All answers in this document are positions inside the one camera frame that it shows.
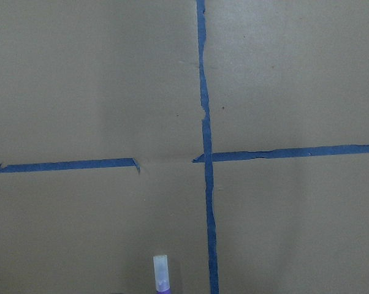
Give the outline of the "purple highlighter pen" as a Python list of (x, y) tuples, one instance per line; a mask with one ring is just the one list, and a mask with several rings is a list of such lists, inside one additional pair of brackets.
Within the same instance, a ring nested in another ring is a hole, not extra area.
[(168, 258), (166, 255), (155, 255), (153, 257), (154, 279), (156, 293), (171, 293)]

